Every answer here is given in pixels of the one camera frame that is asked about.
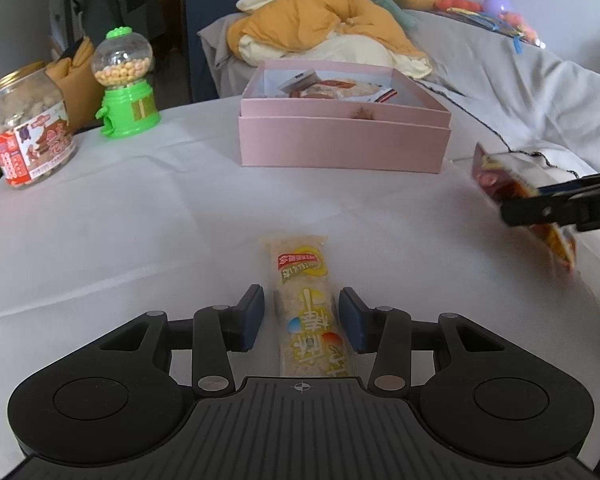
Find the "yellow snack bar packet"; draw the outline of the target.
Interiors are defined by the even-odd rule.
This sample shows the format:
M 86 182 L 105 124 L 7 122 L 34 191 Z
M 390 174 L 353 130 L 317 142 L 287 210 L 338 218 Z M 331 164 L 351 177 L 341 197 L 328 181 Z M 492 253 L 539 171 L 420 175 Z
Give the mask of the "yellow snack bar packet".
M 299 235 L 263 241 L 270 257 L 280 374 L 285 377 L 352 374 L 323 254 L 325 240 L 324 236 Z

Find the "red snack pouch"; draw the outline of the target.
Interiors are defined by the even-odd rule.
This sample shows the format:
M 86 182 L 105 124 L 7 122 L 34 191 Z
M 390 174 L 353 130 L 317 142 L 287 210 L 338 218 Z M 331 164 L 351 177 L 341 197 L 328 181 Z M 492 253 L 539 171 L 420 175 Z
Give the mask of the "red snack pouch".
M 480 143 L 475 147 L 471 177 L 498 206 L 506 226 L 523 226 L 568 272 L 576 268 L 576 240 L 569 228 L 550 221 L 552 208 L 538 188 L 489 154 Z

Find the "white rice cracker packet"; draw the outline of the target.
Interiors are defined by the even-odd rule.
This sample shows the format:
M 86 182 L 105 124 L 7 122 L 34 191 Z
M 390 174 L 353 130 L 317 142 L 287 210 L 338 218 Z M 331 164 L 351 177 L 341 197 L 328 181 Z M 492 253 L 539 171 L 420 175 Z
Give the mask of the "white rice cracker packet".
M 394 98 L 398 92 L 383 84 L 351 79 L 323 78 L 315 70 L 305 70 L 294 75 L 278 90 L 289 99 L 323 99 L 361 103 L 383 103 Z

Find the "white table cloth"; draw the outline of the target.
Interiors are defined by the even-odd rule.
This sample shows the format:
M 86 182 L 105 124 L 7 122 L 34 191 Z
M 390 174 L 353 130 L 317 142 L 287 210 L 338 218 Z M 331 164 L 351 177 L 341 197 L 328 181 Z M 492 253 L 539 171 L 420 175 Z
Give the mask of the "white table cloth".
M 0 478 L 21 458 L 12 390 L 146 311 L 188 318 L 268 279 L 265 237 L 317 234 L 335 287 L 419 320 L 458 312 L 578 378 L 595 403 L 580 457 L 600 459 L 600 236 L 567 274 L 506 228 L 468 176 L 503 143 L 460 110 L 438 174 L 245 168 L 238 99 L 166 110 L 119 141 L 97 131 L 24 190 L 0 185 Z

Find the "grey sofa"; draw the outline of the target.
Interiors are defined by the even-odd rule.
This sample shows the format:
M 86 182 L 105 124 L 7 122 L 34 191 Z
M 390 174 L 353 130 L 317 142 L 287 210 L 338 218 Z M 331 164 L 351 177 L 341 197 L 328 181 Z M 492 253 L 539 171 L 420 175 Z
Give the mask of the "grey sofa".
M 234 16 L 200 34 L 216 83 L 242 99 L 251 66 L 228 50 Z M 600 172 L 600 74 L 553 53 L 513 44 L 447 18 L 424 15 L 417 32 L 434 57 L 427 77 L 414 80 L 451 114 L 458 108 L 473 125 L 487 128 L 506 148 L 538 156 L 577 174 Z M 239 75 L 232 86 L 230 78 Z

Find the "colourful toys on sofa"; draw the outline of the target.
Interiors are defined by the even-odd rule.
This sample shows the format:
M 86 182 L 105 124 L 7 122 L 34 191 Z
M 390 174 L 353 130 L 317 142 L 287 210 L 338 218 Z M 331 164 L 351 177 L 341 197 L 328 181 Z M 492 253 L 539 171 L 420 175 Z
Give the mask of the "colourful toys on sofa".
M 507 36 L 513 40 L 518 53 L 522 44 L 531 44 L 542 50 L 546 48 L 536 30 L 521 14 L 512 10 L 508 0 L 436 0 L 432 10 Z

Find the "pink cardboard box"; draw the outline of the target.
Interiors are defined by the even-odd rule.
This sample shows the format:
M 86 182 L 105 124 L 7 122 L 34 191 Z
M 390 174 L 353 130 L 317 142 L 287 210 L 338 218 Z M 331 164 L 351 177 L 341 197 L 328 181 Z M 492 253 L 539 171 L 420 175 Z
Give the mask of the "pink cardboard box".
M 383 103 L 289 99 L 278 86 L 305 70 L 323 78 L 383 84 L 398 94 Z M 253 167 L 440 171 L 451 114 L 407 76 L 389 67 L 332 61 L 267 60 L 239 105 L 242 164 Z

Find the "gold lid snack jar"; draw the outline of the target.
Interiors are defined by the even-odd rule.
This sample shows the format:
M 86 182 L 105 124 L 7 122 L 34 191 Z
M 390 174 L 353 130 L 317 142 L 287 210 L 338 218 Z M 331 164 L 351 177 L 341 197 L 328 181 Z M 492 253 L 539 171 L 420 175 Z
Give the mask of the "gold lid snack jar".
M 0 79 L 0 168 L 10 186 L 49 177 L 75 152 L 64 97 L 42 62 Z

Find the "green gumball snack dispenser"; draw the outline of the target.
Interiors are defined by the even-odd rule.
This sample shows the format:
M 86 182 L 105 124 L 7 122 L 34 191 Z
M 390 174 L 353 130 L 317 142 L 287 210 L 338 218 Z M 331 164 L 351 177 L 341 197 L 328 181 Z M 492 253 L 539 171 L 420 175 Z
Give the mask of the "green gumball snack dispenser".
M 111 29 L 96 48 L 91 69 L 104 95 L 95 118 L 102 121 L 106 138 L 135 136 L 160 122 L 154 89 L 146 78 L 152 62 L 149 41 L 129 26 Z

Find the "orange and cream blanket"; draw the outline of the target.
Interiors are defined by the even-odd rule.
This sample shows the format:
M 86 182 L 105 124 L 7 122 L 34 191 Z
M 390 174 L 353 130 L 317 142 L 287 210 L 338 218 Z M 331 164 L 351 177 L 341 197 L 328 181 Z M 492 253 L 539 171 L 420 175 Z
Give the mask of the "orange and cream blanket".
M 407 36 L 414 18 L 393 0 L 239 0 L 236 8 L 242 17 L 226 44 L 251 66 L 306 58 L 386 66 L 413 79 L 432 72 Z

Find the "dark jacket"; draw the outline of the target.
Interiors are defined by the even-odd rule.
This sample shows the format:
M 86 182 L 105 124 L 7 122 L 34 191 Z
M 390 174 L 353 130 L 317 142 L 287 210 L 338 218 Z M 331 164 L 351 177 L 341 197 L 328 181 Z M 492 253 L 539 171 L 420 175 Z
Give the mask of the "dark jacket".
M 111 29 L 129 26 L 149 41 L 158 62 L 171 49 L 160 0 L 73 0 L 73 9 L 95 47 Z

